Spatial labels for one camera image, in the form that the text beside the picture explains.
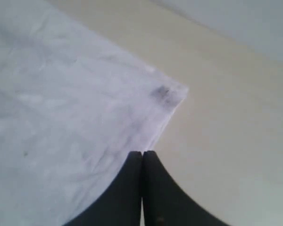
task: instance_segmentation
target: white cloth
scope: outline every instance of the white cloth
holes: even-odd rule
[[[186,92],[49,3],[0,0],[0,226],[81,213]]]

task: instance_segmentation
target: floor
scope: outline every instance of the floor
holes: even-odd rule
[[[233,226],[283,226],[283,64],[149,0],[49,0],[188,85],[156,151]]]

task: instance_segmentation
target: beige floor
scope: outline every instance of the beige floor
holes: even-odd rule
[[[283,226],[283,64],[148,0],[49,0],[190,87],[156,146],[233,226]]]

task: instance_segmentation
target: white wall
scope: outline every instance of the white wall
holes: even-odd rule
[[[154,0],[283,61],[283,0]]]

